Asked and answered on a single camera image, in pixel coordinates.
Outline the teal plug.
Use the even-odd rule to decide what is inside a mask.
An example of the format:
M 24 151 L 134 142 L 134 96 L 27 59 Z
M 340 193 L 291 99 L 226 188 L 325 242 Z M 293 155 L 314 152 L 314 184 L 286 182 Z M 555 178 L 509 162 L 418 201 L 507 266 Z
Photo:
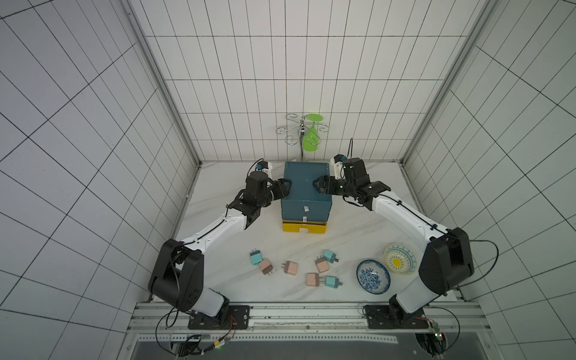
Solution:
M 253 266 L 259 265 L 263 261 L 263 255 L 259 250 L 250 252 L 250 262 Z
M 340 279 L 334 276 L 326 276 L 324 278 L 324 284 L 332 289 L 337 289 L 343 285 Z
M 329 263 L 339 262 L 337 255 L 334 252 L 332 252 L 331 250 L 325 250 L 322 254 L 322 257 Z

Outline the teal drawer cabinet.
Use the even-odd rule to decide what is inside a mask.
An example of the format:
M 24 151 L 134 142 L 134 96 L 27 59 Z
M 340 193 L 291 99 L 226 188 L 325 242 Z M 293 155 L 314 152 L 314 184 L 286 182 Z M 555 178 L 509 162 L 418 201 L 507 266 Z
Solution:
M 292 182 L 289 195 L 281 202 L 284 221 L 327 223 L 332 208 L 332 197 L 320 193 L 314 181 L 330 176 L 328 163 L 287 161 L 283 178 Z

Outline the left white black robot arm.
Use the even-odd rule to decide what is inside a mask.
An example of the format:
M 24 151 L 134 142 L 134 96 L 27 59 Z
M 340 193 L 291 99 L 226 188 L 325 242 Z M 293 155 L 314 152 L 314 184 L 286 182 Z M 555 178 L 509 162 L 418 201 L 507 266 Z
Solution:
M 290 194 L 289 179 L 272 179 L 268 170 L 247 176 L 244 189 L 226 205 L 225 213 L 196 234 L 176 241 L 171 238 L 160 248 L 148 282 L 148 291 L 185 314 L 201 314 L 218 326 L 228 321 L 230 300 L 204 285 L 208 250 L 223 245 L 249 228 L 261 209 Z

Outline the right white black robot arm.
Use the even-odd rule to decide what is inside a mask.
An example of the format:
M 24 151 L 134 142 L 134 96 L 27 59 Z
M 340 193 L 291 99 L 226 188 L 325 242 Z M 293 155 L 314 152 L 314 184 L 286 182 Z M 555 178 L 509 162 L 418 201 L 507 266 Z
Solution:
M 334 175 L 322 175 L 313 182 L 319 193 L 352 198 L 354 206 L 391 221 L 423 253 L 416 278 L 388 302 L 388 321 L 393 326 L 402 327 L 422 314 L 430 302 L 473 276 L 471 240 L 463 229 L 433 222 L 387 184 L 371 181 L 364 161 L 358 157 L 338 154 L 331 165 Z

